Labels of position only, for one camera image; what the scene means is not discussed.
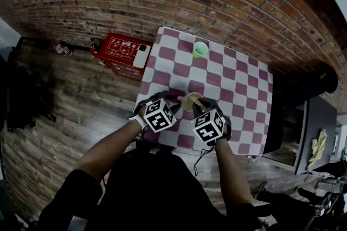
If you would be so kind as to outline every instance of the yellow cup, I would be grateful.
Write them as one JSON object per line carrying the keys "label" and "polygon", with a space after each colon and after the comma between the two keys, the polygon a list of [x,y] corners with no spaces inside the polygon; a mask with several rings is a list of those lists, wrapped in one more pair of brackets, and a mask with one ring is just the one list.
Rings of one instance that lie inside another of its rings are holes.
{"label": "yellow cup", "polygon": [[207,55],[207,52],[208,52],[208,47],[206,43],[202,41],[198,41],[194,44],[193,51],[192,51],[193,57],[205,56]]}
{"label": "yellow cup", "polygon": [[205,107],[199,101],[197,101],[197,99],[200,98],[203,98],[203,96],[200,93],[192,92],[185,97],[178,97],[178,100],[181,101],[182,109],[184,109],[187,112],[192,112],[194,103],[200,106],[203,110],[205,109]]}

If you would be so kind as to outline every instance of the red crate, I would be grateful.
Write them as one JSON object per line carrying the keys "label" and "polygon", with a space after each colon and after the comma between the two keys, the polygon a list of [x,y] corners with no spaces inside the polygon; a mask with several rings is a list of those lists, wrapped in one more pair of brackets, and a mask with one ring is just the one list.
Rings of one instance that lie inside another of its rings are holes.
{"label": "red crate", "polygon": [[144,68],[133,66],[140,44],[150,46],[150,49],[152,49],[153,46],[153,43],[150,42],[109,33],[101,47],[98,59],[107,63],[117,76],[141,81],[146,66],[144,66]]}

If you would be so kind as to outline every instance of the pink and white checkered cloth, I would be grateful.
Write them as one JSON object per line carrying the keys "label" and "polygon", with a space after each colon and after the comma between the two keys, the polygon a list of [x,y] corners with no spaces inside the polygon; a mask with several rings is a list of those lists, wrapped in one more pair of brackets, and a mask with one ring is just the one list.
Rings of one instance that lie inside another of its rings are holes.
{"label": "pink and white checkered cloth", "polygon": [[[209,47],[198,59],[191,52],[197,41]],[[163,90],[185,96],[199,92],[217,100],[232,122],[229,141],[238,155],[261,155],[264,151],[272,102],[273,74],[267,64],[218,43],[160,27],[142,78],[137,102]],[[194,150],[206,144],[194,136],[193,113],[180,109],[176,124],[145,138],[165,145]]]}

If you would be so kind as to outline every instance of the white phone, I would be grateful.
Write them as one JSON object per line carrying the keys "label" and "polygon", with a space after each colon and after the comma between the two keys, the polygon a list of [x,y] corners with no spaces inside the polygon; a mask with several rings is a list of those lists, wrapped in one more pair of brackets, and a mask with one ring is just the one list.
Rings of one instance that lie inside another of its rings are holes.
{"label": "white phone", "polygon": [[137,68],[144,68],[146,64],[147,57],[150,53],[151,47],[145,44],[141,44],[137,50],[133,66]]}

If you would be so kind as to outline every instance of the shoe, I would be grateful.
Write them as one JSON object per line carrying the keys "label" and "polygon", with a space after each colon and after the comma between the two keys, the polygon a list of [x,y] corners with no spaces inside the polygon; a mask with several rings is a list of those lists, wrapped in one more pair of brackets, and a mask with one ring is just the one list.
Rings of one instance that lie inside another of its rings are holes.
{"label": "shoe", "polygon": [[259,193],[261,193],[262,191],[266,191],[266,185],[267,185],[267,182],[261,183],[258,192],[254,196],[255,199],[258,199]]}

